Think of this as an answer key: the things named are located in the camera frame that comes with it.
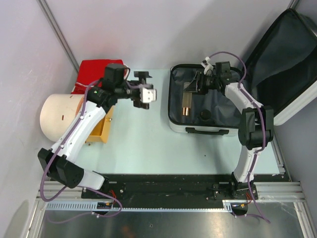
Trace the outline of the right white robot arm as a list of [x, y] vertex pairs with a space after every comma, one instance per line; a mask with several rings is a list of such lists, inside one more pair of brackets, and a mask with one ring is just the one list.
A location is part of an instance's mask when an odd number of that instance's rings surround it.
[[240, 199], [247, 191], [252, 191], [251, 184], [258, 157], [273, 140], [274, 112], [270, 106], [264, 106], [253, 98], [244, 88], [242, 80], [232, 76], [232, 67], [228, 61], [211, 65], [205, 59], [201, 65], [204, 70], [195, 74], [184, 92], [205, 95], [209, 90], [217, 90], [241, 114], [238, 139], [242, 149], [231, 181], [225, 187], [232, 198]]

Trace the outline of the copper cylindrical bottle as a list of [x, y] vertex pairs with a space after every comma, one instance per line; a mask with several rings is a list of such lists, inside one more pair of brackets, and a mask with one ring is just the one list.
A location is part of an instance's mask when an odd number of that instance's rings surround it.
[[189, 116], [192, 103], [192, 93], [184, 92], [182, 98], [182, 115]]

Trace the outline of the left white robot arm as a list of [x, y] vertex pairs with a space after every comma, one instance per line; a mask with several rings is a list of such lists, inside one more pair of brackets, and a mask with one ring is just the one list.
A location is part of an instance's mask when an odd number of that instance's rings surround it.
[[65, 133], [50, 149], [42, 148], [38, 152], [44, 177], [50, 177], [68, 188], [92, 188], [98, 198], [109, 194], [105, 177], [80, 167], [76, 161], [90, 133], [119, 100], [130, 99], [134, 107], [145, 110], [156, 101], [157, 91], [147, 83], [149, 72], [135, 71], [136, 80], [128, 81], [125, 74], [129, 71], [122, 64], [108, 64], [104, 76], [86, 87], [83, 105]]

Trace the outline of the red shirt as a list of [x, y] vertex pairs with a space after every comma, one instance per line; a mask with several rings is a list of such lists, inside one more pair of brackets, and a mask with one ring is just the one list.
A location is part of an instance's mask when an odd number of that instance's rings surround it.
[[89, 59], [80, 64], [77, 79], [71, 94], [84, 94], [86, 87], [104, 76], [105, 68], [110, 63], [122, 64], [121, 59]]

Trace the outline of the black white space suitcase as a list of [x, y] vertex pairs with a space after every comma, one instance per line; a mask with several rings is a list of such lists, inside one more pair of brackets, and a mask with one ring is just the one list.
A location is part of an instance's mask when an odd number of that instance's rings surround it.
[[[242, 69], [232, 70], [245, 89], [274, 112], [274, 125], [282, 125], [317, 97], [317, 25], [309, 17], [288, 9], [281, 13], [253, 49]], [[236, 134], [240, 113], [220, 92], [193, 95], [189, 116], [182, 115], [183, 88], [200, 64], [171, 68], [168, 96], [170, 128], [179, 133]], [[202, 110], [211, 119], [200, 118]]]

